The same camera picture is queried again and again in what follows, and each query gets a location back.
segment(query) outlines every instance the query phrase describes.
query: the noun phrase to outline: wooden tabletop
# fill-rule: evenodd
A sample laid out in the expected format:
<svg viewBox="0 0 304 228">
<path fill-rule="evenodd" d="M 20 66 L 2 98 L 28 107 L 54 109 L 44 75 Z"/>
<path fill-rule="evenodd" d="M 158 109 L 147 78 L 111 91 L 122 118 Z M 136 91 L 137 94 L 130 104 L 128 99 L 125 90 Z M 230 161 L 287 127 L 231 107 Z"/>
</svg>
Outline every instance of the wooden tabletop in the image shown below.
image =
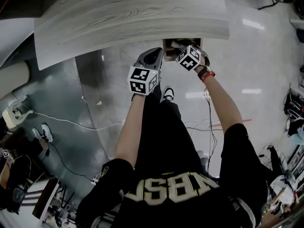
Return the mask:
<svg viewBox="0 0 304 228">
<path fill-rule="evenodd" d="M 228 37 L 224 0 L 58 0 L 35 19 L 40 70 L 126 43 Z"/>
</svg>

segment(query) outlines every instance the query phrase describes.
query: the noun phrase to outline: floor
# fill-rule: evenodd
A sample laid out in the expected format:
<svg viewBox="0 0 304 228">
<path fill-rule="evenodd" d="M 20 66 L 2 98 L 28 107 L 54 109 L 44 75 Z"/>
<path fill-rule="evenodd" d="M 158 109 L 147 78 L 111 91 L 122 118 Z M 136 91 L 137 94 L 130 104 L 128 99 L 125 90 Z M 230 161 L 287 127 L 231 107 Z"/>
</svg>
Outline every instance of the floor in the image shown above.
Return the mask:
<svg viewBox="0 0 304 228">
<path fill-rule="evenodd" d="M 263 152 L 265 144 L 273 143 L 288 157 L 295 146 L 284 134 L 287 117 L 283 112 L 283 101 L 289 84 L 298 82 L 299 68 L 304 63 L 303 45 L 289 23 L 289 18 L 296 18 L 296 15 L 288 4 L 257 10 L 257 7 L 270 4 L 271 0 L 225 0 L 225 3 L 230 39 L 204 39 L 203 49 L 209 54 L 216 79 L 234 99 L 243 119 L 247 120 L 245 126 L 256 152 Z M 162 41 L 110 47 L 40 72 L 37 61 L 31 59 L 28 61 L 34 70 L 31 82 L 14 95 L 28 94 L 27 104 L 36 111 L 87 127 L 103 128 L 122 123 L 132 97 L 127 87 L 129 66 L 142 52 L 153 47 L 162 47 Z M 175 62 L 164 63 L 161 76 L 162 89 L 167 85 L 174 88 L 174 101 L 186 126 L 196 127 L 197 123 L 202 123 L 198 128 L 207 130 L 208 105 L 202 96 L 204 85 L 197 76 Z M 213 108 L 212 120 L 214 125 L 218 124 Z M 122 127 L 118 124 L 96 132 L 36 115 L 24 126 L 30 130 L 39 128 L 43 122 L 50 125 L 54 144 L 65 164 L 89 178 L 94 177 L 113 157 Z M 208 153 L 209 132 L 190 130 L 190 133 L 196 149 Z M 210 173 L 218 176 L 223 133 L 215 131 L 214 134 L 218 144 L 210 162 Z M 47 168 L 79 197 L 85 196 L 93 186 L 84 177 L 69 173 L 52 146 L 50 148 L 51 155 L 44 160 Z"/>
</svg>

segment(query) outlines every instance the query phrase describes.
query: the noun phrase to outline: black t-shirt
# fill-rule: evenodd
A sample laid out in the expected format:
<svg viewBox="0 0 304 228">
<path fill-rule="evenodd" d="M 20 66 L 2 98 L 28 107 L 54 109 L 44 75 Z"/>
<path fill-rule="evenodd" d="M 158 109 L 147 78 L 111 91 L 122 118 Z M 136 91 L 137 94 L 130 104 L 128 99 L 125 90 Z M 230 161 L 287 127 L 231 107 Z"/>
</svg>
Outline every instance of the black t-shirt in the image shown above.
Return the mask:
<svg viewBox="0 0 304 228">
<path fill-rule="evenodd" d="M 90 228 L 119 204 L 120 190 L 124 198 L 113 227 L 250 227 L 252 219 L 257 226 L 267 185 L 244 125 L 225 133 L 219 187 L 202 176 L 177 105 L 160 103 L 157 91 L 145 100 L 135 170 L 120 159 L 103 165 L 102 177 L 78 207 L 78 227 Z"/>
</svg>

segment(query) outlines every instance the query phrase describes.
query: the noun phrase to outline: glossy tile floor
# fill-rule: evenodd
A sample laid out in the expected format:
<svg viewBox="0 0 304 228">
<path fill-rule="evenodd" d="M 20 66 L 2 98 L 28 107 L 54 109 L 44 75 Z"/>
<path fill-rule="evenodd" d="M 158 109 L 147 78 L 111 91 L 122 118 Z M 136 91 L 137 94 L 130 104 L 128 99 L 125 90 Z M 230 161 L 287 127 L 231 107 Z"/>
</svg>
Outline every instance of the glossy tile floor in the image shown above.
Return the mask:
<svg viewBox="0 0 304 228">
<path fill-rule="evenodd" d="M 296 18 L 289 4 L 258 11 L 271 0 L 225 0 L 230 23 L 230 39 L 204 39 L 203 49 L 211 60 L 216 79 L 239 107 L 252 144 L 257 153 L 263 146 L 273 143 L 286 156 L 295 148 L 284 133 L 287 117 L 283 100 L 289 84 L 298 82 L 299 68 L 303 64 L 303 45 L 299 43 L 289 18 Z M 126 118 L 132 94 L 128 91 L 129 66 L 137 57 L 153 47 L 162 47 L 162 41 L 150 41 L 111 47 L 98 51 L 100 66 L 96 76 L 103 117 L 92 115 L 96 127 L 121 123 Z M 162 67 L 161 88 L 170 85 L 175 90 L 182 120 L 186 126 L 195 127 L 209 119 L 206 100 L 202 97 L 204 85 L 194 72 L 186 72 L 175 62 Z M 212 108 L 212 120 L 217 120 Z M 102 145 L 111 158 L 121 125 L 99 131 Z M 208 130 L 208 121 L 199 126 Z M 223 146 L 223 133 L 214 132 L 218 144 L 210 163 L 210 173 L 219 175 Z M 209 132 L 194 131 L 192 139 L 197 150 L 209 152 Z"/>
</svg>

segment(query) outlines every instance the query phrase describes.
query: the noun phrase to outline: red wristband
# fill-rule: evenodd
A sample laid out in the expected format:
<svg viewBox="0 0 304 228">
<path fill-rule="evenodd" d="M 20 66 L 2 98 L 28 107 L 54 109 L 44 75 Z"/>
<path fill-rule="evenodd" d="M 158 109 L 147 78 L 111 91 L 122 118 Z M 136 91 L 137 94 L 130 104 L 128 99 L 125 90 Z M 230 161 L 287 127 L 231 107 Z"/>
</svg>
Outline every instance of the red wristband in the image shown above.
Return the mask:
<svg viewBox="0 0 304 228">
<path fill-rule="evenodd" d="M 209 73 L 204 74 L 204 76 L 201 78 L 201 80 L 203 81 L 203 83 L 206 80 L 206 78 L 208 78 L 209 76 L 213 76 L 214 77 L 215 73 L 214 72 L 209 72 Z"/>
</svg>

